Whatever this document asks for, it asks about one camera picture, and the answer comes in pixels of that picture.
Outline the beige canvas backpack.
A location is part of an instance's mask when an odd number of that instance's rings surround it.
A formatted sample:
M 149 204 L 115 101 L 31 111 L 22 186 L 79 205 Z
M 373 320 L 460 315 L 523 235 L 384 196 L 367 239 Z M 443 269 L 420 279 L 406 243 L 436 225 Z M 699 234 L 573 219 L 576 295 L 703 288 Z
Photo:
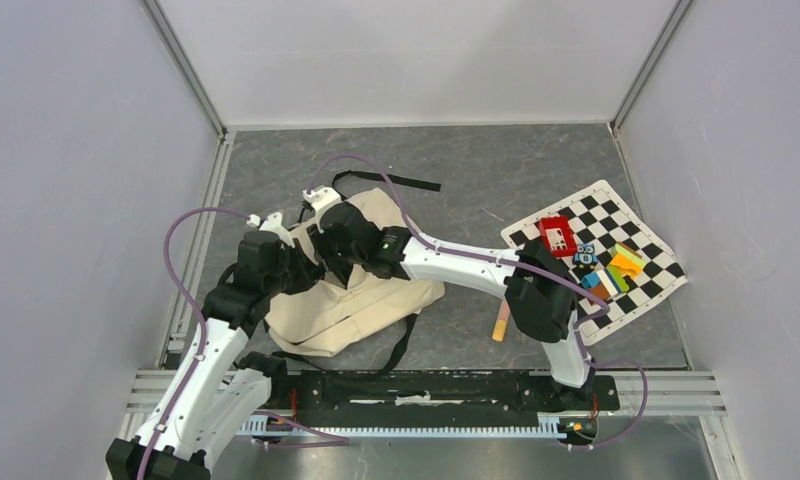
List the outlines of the beige canvas backpack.
M 404 226 L 399 206 L 379 188 L 351 197 L 339 194 L 379 227 Z M 353 266 L 349 284 L 342 285 L 326 269 L 313 245 L 315 216 L 289 231 L 326 274 L 307 292 L 274 297 L 270 312 L 259 324 L 284 358 L 333 357 L 395 323 L 412 331 L 422 310 L 445 294 L 443 282 L 380 279 L 358 265 Z

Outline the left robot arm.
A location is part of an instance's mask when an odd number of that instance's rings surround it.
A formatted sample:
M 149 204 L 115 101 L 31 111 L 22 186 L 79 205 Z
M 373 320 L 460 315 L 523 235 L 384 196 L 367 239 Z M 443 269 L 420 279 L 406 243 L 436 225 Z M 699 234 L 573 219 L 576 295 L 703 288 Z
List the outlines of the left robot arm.
M 195 309 L 200 320 L 150 416 L 106 453 L 114 479 L 208 479 L 225 448 L 263 405 L 290 394 L 285 361 L 240 353 L 274 297 L 313 287 L 323 270 L 288 232 L 247 232 L 229 272 Z

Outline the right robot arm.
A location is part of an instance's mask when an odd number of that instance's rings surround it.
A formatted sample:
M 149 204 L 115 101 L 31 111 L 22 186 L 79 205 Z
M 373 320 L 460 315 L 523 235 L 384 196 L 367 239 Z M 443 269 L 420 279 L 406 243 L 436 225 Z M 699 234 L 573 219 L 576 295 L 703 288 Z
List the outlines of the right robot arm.
M 379 227 L 348 201 L 316 208 L 315 220 L 316 250 L 335 272 L 358 265 L 380 279 L 438 281 L 504 300 L 518 330 L 541 343 L 556 400 L 578 408 L 593 396 L 575 332 L 576 284 L 541 241 L 519 250 L 444 242 L 407 226 Z

